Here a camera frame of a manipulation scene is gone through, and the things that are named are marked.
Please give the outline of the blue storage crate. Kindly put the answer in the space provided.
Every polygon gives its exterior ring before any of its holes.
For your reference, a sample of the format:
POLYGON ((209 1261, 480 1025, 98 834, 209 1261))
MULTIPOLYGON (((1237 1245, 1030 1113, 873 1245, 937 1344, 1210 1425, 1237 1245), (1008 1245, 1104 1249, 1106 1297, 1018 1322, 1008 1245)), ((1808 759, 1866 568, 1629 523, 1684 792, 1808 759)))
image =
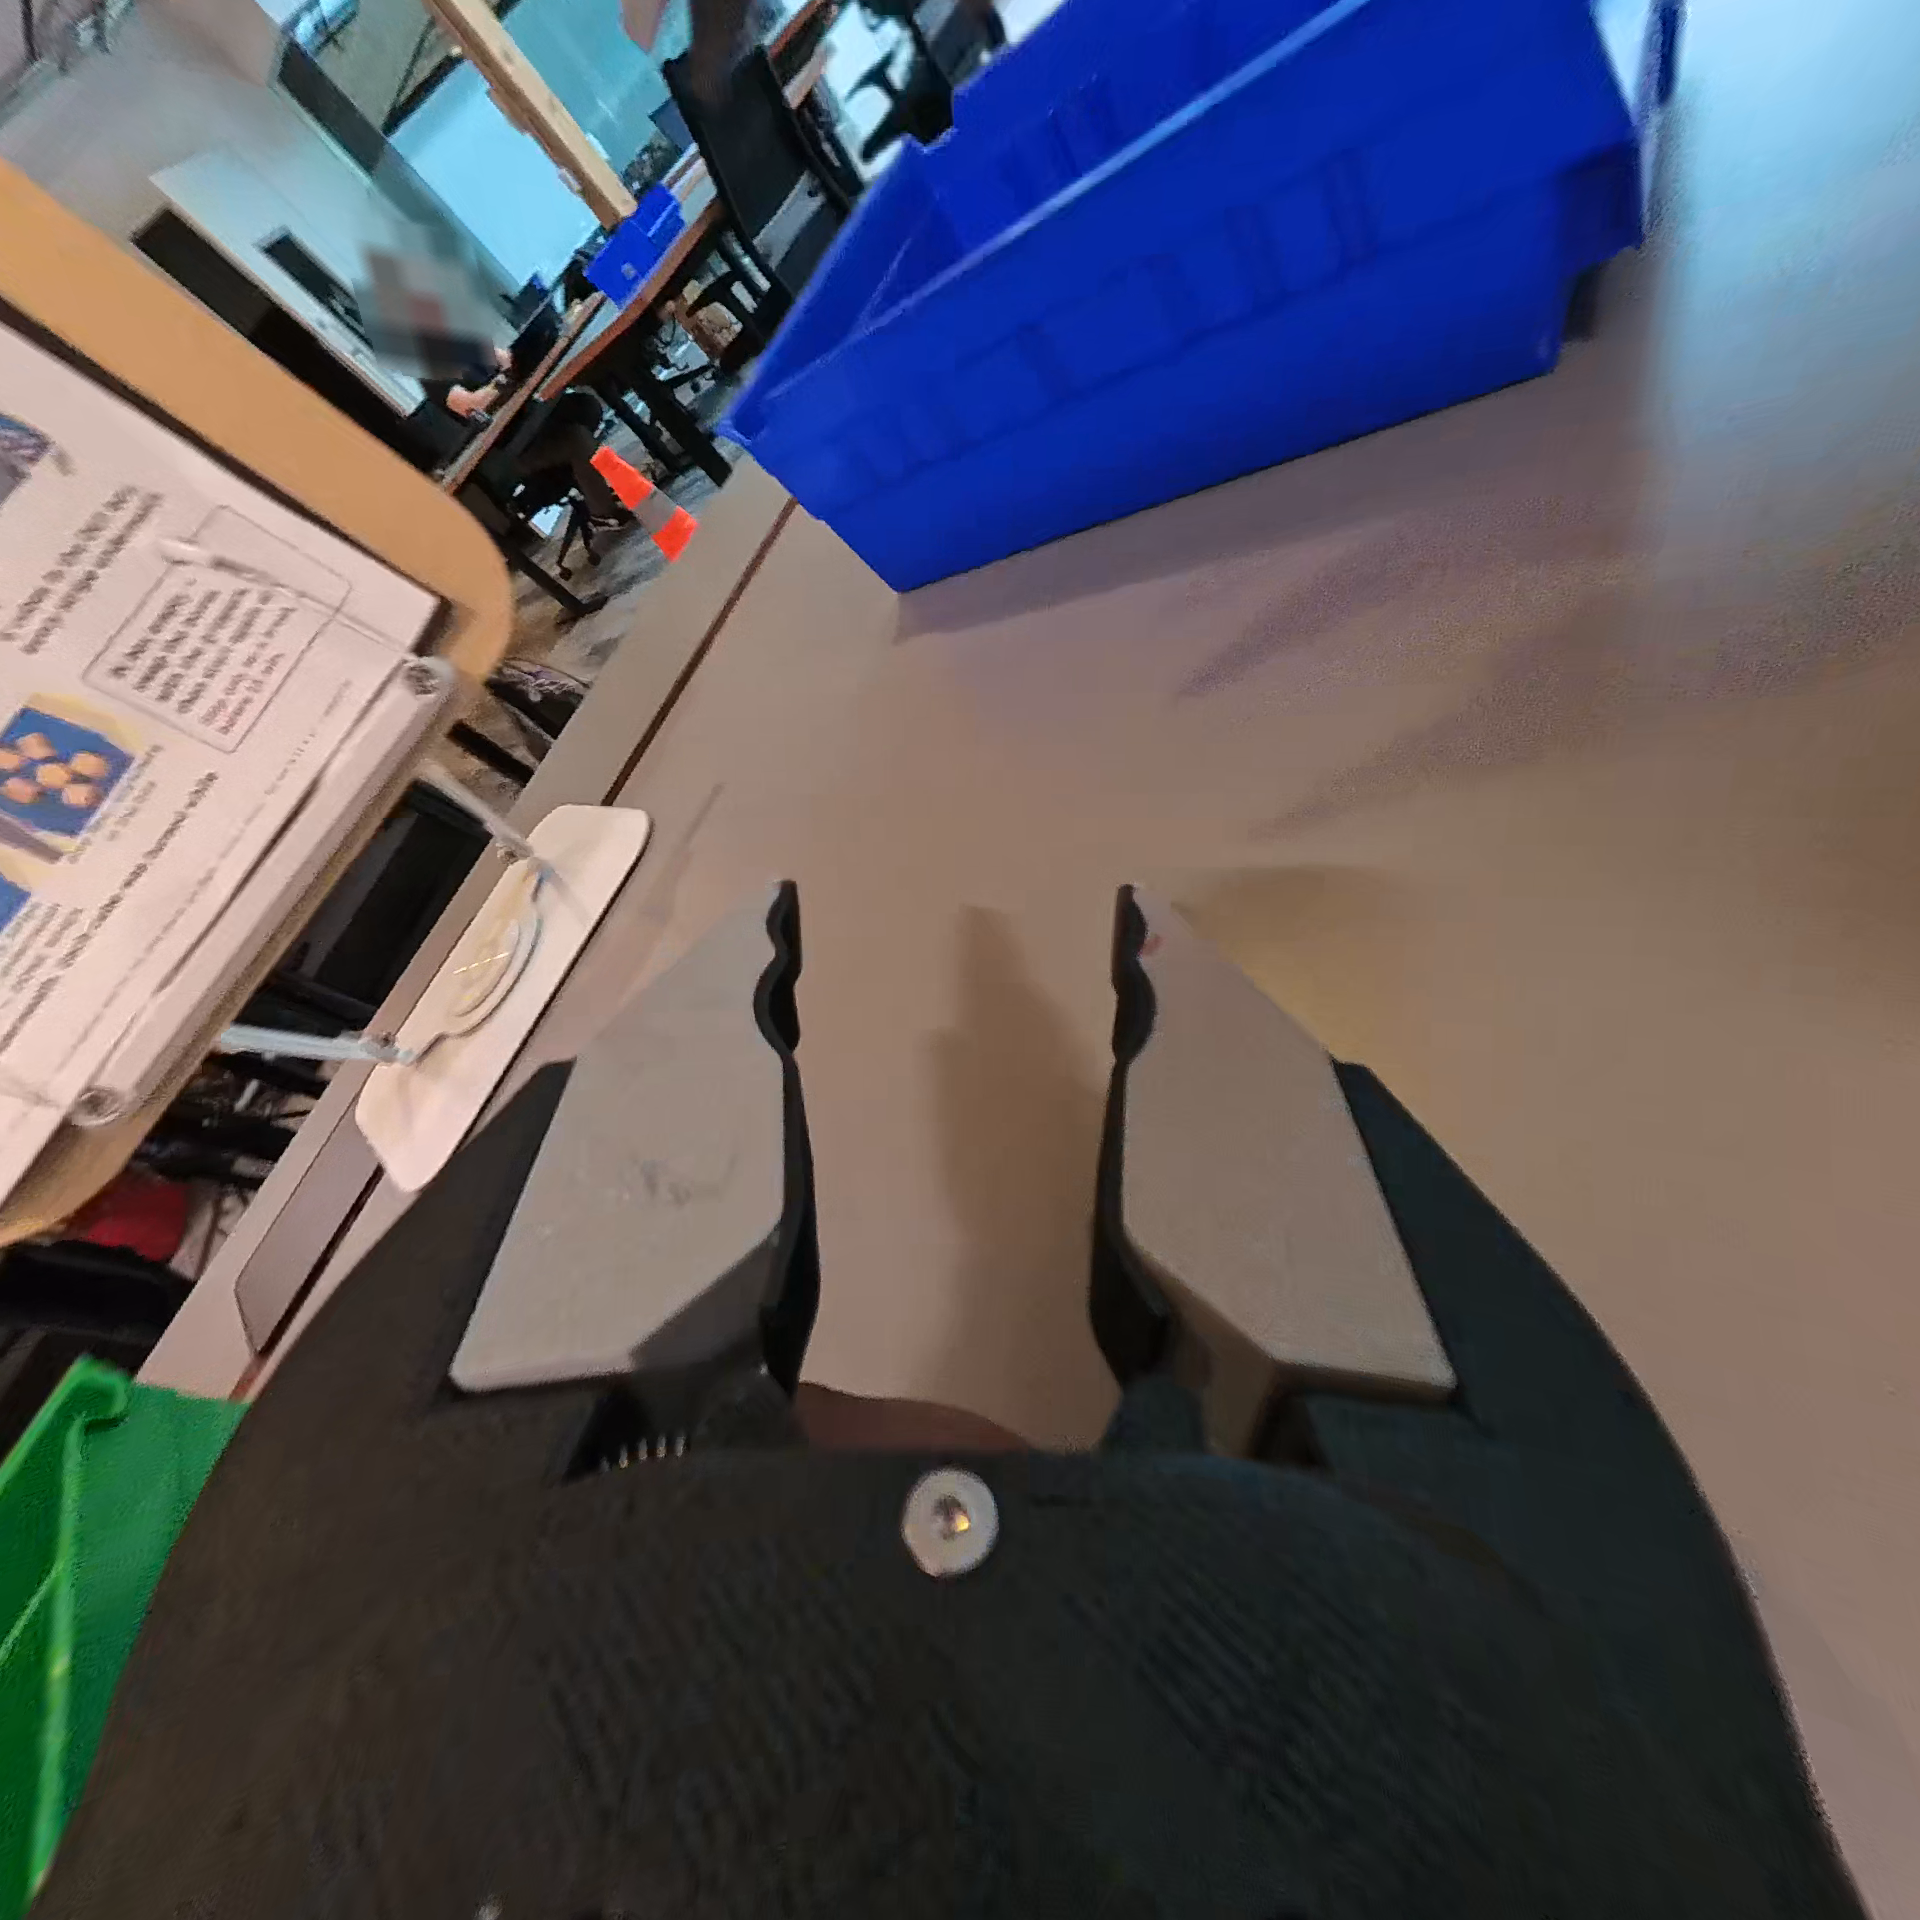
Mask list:
POLYGON ((590 252, 582 274, 603 301, 627 308, 676 248, 682 231, 682 198, 668 182, 655 182, 642 197, 635 216, 610 228, 602 248, 590 252))

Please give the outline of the blue plastic bin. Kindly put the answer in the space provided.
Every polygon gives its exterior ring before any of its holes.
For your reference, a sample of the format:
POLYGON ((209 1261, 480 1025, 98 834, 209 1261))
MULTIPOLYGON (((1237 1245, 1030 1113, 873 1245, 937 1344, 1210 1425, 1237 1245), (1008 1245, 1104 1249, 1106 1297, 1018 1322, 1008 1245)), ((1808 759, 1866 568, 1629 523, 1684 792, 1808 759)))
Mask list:
POLYGON ((886 583, 1558 365, 1684 2, 1062 2, 864 197, 725 433, 886 583))

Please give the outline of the orange striped traffic cone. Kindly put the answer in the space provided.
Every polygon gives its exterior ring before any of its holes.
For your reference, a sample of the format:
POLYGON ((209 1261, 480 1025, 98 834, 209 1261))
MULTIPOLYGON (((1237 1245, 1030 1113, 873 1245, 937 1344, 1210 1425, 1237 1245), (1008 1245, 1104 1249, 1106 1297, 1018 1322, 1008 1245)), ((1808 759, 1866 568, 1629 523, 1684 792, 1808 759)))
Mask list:
POLYGON ((660 557, 681 562, 698 533, 698 518, 662 492, 636 464, 602 443, 590 458, 590 470, 609 482, 618 504, 656 544, 660 557))

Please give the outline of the instruction sheet on stand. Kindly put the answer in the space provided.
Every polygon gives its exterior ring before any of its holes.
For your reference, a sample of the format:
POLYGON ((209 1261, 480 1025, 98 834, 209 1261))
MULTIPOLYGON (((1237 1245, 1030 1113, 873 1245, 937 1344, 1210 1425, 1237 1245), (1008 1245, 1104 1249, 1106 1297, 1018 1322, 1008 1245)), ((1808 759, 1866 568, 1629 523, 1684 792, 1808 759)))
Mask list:
POLYGON ((515 603, 504 556, 466 510, 9 163, 3 319, 303 523, 436 594, 425 664, 443 679, 440 707, 418 719, 378 772, 332 801, 326 827, 295 822, 315 849, 273 890, 242 889, 246 943, 175 1014, 140 1089, 115 1098, 98 1126, 61 1119, 14 1181, 3 1194, 3 1245, 14 1245, 61 1223, 120 1176, 406 785, 439 767, 439 745, 513 648, 515 603))

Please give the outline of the printed instruction sheet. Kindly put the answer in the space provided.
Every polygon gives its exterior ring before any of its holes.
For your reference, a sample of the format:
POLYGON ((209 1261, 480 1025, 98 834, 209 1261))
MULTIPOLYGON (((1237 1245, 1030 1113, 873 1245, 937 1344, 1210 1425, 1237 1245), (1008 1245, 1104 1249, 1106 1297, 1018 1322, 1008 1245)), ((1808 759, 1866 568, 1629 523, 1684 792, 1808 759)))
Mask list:
POLYGON ((425 739, 440 611, 3 327, 3 1194, 158 1087, 425 739))

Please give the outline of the green plastic bin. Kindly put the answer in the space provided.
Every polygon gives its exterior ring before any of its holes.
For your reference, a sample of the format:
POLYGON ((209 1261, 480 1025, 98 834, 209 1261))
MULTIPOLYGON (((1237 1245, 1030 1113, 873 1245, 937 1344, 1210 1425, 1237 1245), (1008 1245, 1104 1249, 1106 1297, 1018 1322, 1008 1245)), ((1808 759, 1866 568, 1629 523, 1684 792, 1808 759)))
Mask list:
POLYGON ((242 1402, 76 1358, 3 1460, 3 1916, 83 1796, 162 1569, 242 1402))

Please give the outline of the brown background desk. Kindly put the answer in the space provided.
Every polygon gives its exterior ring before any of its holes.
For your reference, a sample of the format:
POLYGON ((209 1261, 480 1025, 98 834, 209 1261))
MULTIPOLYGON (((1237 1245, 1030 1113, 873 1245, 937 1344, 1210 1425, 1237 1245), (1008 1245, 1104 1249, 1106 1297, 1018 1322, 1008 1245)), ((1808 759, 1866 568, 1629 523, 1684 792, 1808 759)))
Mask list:
MULTIPOLYGON (((780 59, 794 46, 794 39, 824 31, 835 2, 804 2, 780 31, 765 41, 753 28, 753 2, 738 6, 738 28, 723 48, 725 70, 732 63, 749 48, 765 48, 779 67, 783 86, 783 96, 797 107, 804 124, 818 141, 818 128, 807 119, 804 102, 815 95, 804 89, 804 70, 783 76, 780 59)), ((780 323, 791 315, 794 304, 779 304, 767 280, 757 276, 754 263, 749 260, 738 235, 732 231, 725 210, 715 197, 709 180, 709 167, 695 150, 698 167, 707 169, 707 202, 687 211, 687 231, 681 235, 676 248, 668 260, 655 271, 655 276, 642 288, 636 301, 618 308, 599 293, 594 311, 585 323, 565 323, 565 336, 555 349, 555 358, 543 358, 533 382, 527 382, 515 398, 509 398, 509 414, 492 418, 476 443, 460 455, 453 464, 453 496, 466 490, 476 477, 480 459, 492 450, 506 421, 528 402, 555 402, 565 393, 590 393, 603 414, 618 418, 635 430, 655 458, 668 458, 668 472, 681 477, 682 470, 704 470, 715 487, 725 487, 732 477, 732 464, 718 447, 715 430, 682 402, 676 379, 669 375, 668 362, 656 356, 660 330, 668 319, 676 319, 682 330, 692 327, 695 315, 725 311, 738 319, 738 333, 732 345, 709 356, 709 372, 718 379, 738 379, 762 351, 771 349, 780 323)), ((569 588, 559 588, 528 556, 506 553, 509 565, 533 579, 569 616, 585 616, 599 611, 599 599, 582 599, 569 588)))

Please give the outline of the black office chair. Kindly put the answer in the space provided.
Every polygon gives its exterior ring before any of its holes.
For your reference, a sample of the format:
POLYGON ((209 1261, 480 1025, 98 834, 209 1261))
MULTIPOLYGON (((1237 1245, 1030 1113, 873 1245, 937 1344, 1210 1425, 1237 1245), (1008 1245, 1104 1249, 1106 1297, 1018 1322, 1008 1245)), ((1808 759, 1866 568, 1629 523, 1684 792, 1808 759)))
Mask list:
POLYGON ((682 52, 662 78, 749 260, 779 304, 794 304, 856 216, 856 197, 783 96, 765 48, 742 52, 709 82, 682 52))

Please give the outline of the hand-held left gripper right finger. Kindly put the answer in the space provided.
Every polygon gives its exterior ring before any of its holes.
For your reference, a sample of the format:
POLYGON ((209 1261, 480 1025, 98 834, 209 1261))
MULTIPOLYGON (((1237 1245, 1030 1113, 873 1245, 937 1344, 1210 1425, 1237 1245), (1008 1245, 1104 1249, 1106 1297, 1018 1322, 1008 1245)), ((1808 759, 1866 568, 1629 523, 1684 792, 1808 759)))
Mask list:
POLYGON ((1118 1387, 1444 1405, 1457 1372, 1333 1053, 1165 902, 1113 908, 1092 1331, 1118 1387))

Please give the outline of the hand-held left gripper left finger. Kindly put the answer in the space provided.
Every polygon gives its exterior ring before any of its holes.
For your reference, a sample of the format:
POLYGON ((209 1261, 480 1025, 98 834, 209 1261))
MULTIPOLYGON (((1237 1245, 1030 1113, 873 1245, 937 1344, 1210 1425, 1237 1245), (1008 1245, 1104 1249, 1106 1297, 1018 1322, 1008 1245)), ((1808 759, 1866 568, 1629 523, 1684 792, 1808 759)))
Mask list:
POLYGON ((466 1393, 691 1373, 799 1382, 821 1221, 799 1087, 799 889, 765 885, 571 1061, 476 1310, 466 1393))

